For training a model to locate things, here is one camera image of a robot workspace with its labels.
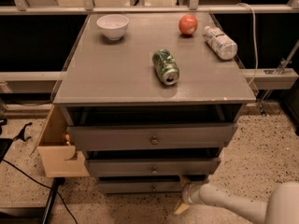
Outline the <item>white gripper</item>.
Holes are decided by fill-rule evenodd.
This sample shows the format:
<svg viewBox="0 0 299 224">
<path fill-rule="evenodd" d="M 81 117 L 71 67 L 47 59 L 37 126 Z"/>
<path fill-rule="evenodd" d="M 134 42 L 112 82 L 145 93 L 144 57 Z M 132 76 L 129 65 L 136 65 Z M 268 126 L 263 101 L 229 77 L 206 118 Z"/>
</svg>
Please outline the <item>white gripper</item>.
<svg viewBox="0 0 299 224">
<path fill-rule="evenodd" d="M 183 188 L 182 190 L 182 200 L 179 200 L 174 209 L 175 215 L 180 215 L 184 211 L 186 211 L 190 205 L 201 204 L 202 200 L 200 197 L 200 188 L 201 185 L 191 183 L 190 179 L 181 175 L 179 177 L 180 186 Z"/>
</svg>

